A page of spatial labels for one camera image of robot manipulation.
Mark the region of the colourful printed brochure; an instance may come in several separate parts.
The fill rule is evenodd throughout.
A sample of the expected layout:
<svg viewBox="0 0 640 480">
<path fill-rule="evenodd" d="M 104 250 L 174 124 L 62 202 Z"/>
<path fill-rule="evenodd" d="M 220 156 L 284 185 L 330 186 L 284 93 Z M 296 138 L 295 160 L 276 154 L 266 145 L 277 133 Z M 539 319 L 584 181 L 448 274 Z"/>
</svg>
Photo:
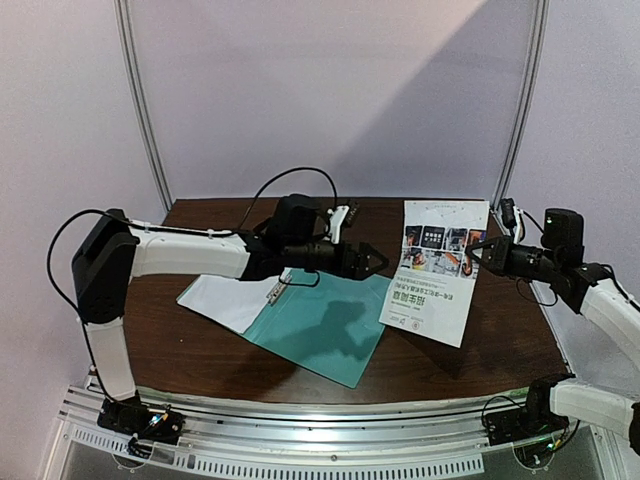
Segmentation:
<svg viewBox="0 0 640 480">
<path fill-rule="evenodd" d="M 407 200 L 398 266 L 379 322 L 442 344 L 462 344 L 479 265 L 465 248 L 486 239 L 483 200 Z"/>
</svg>

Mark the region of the teal file folder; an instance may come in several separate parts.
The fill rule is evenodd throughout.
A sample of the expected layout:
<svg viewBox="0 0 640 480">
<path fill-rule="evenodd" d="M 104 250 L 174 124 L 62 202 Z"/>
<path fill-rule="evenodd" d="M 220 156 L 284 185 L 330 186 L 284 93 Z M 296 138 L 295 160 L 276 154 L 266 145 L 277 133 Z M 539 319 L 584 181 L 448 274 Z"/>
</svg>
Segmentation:
<svg viewBox="0 0 640 480">
<path fill-rule="evenodd" d="M 291 282 L 242 334 L 247 341 L 348 388 L 355 388 L 385 326 L 390 279 L 354 281 L 293 269 Z"/>
</svg>

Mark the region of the metal folder clip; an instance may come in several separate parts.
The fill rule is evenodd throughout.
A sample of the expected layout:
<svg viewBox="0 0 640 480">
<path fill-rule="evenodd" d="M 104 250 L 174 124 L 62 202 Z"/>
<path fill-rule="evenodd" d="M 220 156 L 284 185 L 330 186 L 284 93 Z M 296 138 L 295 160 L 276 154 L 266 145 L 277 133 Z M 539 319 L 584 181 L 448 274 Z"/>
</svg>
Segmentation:
<svg viewBox="0 0 640 480">
<path fill-rule="evenodd" d="M 288 281 L 278 280 L 266 296 L 267 304 L 274 305 L 289 286 Z"/>
</svg>

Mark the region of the white printed text sheets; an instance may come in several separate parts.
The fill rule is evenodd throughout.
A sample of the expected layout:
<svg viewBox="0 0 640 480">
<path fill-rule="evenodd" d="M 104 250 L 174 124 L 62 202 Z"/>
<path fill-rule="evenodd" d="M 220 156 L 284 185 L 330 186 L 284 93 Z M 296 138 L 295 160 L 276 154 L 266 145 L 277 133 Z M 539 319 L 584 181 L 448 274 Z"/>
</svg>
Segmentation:
<svg viewBox="0 0 640 480">
<path fill-rule="evenodd" d="M 290 281 L 286 269 L 280 276 L 243 282 L 213 275 L 201 275 L 176 299 L 177 304 L 200 314 L 234 333 L 244 334 L 269 306 L 266 296 L 278 280 Z"/>
</svg>

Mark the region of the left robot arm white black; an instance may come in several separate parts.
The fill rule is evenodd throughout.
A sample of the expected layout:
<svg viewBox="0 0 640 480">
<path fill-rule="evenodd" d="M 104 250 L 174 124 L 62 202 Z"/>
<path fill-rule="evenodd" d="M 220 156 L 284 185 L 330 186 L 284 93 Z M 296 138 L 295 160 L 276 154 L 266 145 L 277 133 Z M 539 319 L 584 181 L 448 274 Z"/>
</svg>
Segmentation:
<svg viewBox="0 0 640 480">
<path fill-rule="evenodd" d="M 366 242 L 349 243 L 353 202 L 324 210 L 309 196 L 280 198 L 271 217 L 251 230 L 195 230 L 134 222 L 120 209 L 102 213 L 72 262 L 78 316 L 111 419 L 128 434 L 148 426 L 139 405 L 124 335 L 128 287 L 147 275 L 213 275 L 260 281 L 287 268 L 362 281 L 390 261 Z"/>
</svg>

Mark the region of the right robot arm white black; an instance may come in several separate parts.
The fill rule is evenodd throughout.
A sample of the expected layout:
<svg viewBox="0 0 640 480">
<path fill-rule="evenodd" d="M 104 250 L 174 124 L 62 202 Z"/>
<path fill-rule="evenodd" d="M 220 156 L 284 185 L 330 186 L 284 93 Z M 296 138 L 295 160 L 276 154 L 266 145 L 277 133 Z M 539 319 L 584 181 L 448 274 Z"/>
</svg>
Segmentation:
<svg viewBox="0 0 640 480">
<path fill-rule="evenodd" d="M 639 362 L 639 304 L 620 285 L 612 266 L 583 259 L 584 218 L 549 208 L 540 246 L 522 244 L 522 210 L 506 199 L 501 206 L 508 234 L 470 244 L 466 255 L 495 276 L 547 284 L 569 309 L 599 327 L 633 364 Z M 569 373 L 534 381 L 525 404 L 508 416 L 491 414 L 482 423 L 491 441 L 532 438 L 585 421 L 626 439 L 639 449 L 639 400 L 578 380 Z"/>
</svg>

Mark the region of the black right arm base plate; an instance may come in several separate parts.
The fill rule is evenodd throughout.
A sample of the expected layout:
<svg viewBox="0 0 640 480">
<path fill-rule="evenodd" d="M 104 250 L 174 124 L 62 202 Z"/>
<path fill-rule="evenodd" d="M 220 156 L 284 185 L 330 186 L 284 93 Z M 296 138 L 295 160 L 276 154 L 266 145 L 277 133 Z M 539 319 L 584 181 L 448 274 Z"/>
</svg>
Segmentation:
<svg viewBox="0 0 640 480">
<path fill-rule="evenodd" d="M 480 416 L 490 446 L 525 440 L 553 441 L 556 433 L 560 434 L 559 438 L 562 440 L 569 436 L 570 420 L 566 416 L 529 413 L 524 405 L 511 399 L 507 406 L 495 409 L 495 400 L 507 400 L 507 397 L 498 396 L 488 400 Z"/>
</svg>

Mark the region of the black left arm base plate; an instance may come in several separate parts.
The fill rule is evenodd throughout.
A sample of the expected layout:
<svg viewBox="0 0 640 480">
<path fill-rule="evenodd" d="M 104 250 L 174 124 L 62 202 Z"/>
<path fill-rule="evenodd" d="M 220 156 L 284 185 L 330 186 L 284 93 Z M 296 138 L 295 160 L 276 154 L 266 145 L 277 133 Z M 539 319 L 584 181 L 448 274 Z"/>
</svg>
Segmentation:
<svg viewBox="0 0 640 480">
<path fill-rule="evenodd" d="M 106 399 L 97 425 L 131 437 L 136 435 L 139 440 L 176 445 L 185 421 L 186 416 L 170 406 L 147 405 L 134 397 L 125 401 Z"/>
</svg>

